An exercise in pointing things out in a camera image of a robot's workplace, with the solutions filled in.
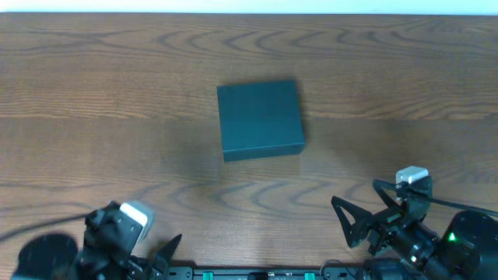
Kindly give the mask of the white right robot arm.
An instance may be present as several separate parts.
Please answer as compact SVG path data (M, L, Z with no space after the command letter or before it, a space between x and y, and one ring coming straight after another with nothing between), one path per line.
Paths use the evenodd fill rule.
M354 248L368 241L376 257L395 251L408 268L426 279L495 279L497 277L497 213L433 197L433 179L373 181L386 208L372 213L342 198L331 205L345 240ZM432 204L456 208L443 236L424 225Z

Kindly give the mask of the black gift box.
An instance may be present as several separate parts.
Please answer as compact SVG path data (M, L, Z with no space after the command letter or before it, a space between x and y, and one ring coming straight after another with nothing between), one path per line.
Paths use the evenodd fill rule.
M306 140L294 80L217 87L226 162L296 155Z

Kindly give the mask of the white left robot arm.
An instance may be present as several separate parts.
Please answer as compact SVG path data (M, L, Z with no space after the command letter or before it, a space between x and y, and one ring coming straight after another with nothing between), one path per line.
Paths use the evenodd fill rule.
M86 230L79 248L64 233L39 236L21 249L12 279L166 279L181 242L175 236L152 260L132 251L153 224L154 212L137 201L106 207L84 215Z

